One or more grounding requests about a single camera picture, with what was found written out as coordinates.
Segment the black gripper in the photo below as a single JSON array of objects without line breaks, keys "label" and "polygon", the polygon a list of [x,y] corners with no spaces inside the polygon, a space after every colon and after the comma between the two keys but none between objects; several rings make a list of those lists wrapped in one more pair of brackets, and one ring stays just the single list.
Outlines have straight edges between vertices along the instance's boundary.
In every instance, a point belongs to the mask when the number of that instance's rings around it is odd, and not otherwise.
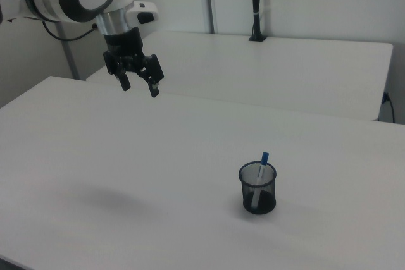
[{"label": "black gripper", "polygon": [[137,27],[118,35],[105,35],[108,50],[104,60],[108,73],[120,82],[123,91],[131,88],[126,72],[136,73],[148,83],[152,98],[159,95],[159,82],[164,78],[158,58],[155,54],[143,53],[143,41]]}]

